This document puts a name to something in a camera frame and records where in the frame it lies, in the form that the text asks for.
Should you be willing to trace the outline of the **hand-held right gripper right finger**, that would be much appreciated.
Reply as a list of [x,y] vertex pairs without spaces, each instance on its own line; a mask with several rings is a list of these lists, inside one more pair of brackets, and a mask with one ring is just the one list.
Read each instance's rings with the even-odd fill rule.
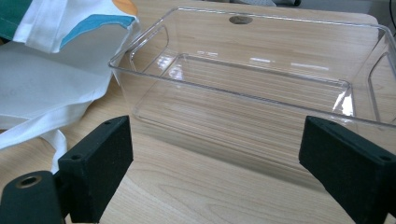
[[342,125],[308,116],[299,162],[356,224],[396,217],[396,155]]

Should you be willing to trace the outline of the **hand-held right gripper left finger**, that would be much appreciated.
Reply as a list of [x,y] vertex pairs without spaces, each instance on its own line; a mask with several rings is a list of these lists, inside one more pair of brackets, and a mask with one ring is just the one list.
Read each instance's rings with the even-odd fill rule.
[[133,160],[127,116],[103,122],[64,154],[58,164],[71,189],[71,220],[99,222]]

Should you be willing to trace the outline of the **white tote bag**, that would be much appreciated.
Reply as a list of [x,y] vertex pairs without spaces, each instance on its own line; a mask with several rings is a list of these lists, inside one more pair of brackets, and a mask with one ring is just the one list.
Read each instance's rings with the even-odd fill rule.
[[105,95],[108,60],[140,31],[133,0],[0,0],[0,150],[61,129]]

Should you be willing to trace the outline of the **clear plastic container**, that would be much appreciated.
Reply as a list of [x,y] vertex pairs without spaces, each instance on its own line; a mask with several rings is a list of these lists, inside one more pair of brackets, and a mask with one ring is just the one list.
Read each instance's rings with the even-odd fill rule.
[[396,43],[380,25],[176,7],[110,67],[136,126],[223,159],[300,173],[308,116],[396,153]]

